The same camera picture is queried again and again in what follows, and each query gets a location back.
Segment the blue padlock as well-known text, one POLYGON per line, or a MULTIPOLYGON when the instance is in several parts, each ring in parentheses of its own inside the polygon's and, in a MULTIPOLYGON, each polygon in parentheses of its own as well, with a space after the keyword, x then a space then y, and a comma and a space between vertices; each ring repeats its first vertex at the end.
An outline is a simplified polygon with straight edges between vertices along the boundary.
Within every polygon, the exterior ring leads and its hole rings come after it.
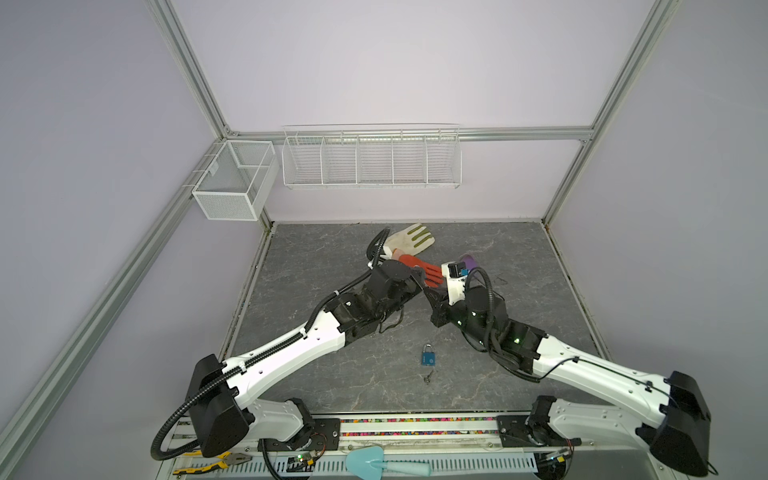
POLYGON ((420 363, 425 367, 434 367, 436 365, 436 353, 431 343, 426 343, 423 346, 420 363))

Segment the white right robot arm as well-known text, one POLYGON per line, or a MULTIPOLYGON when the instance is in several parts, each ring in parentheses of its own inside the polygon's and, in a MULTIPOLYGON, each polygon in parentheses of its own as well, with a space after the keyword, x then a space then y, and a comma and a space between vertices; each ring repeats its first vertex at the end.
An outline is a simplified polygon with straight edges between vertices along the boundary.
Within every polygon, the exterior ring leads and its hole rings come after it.
POLYGON ((654 458, 683 474, 717 474, 710 461, 711 411, 697 380, 683 372, 646 373, 596 357, 510 318, 487 272, 463 262, 426 270, 432 322, 456 326, 469 345, 531 383, 551 379, 627 411, 654 458))

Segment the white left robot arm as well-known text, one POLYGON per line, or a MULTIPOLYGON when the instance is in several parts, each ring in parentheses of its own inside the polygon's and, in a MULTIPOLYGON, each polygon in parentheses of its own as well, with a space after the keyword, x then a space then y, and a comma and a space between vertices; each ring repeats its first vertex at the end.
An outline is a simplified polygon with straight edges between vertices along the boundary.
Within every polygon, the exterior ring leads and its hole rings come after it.
POLYGON ((314 420, 300 399, 261 396, 309 363, 386 332, 388 319, 423 292, 422 271, 392 258, 389 234, 383 228, 373 237, 367 270, 320 300, 300 326, 245 354, 198 360, 183 403, 151 442, 151 458, 165 461, 194 451, 213 458, 250 438, 292 447, 309 442, 314 420))

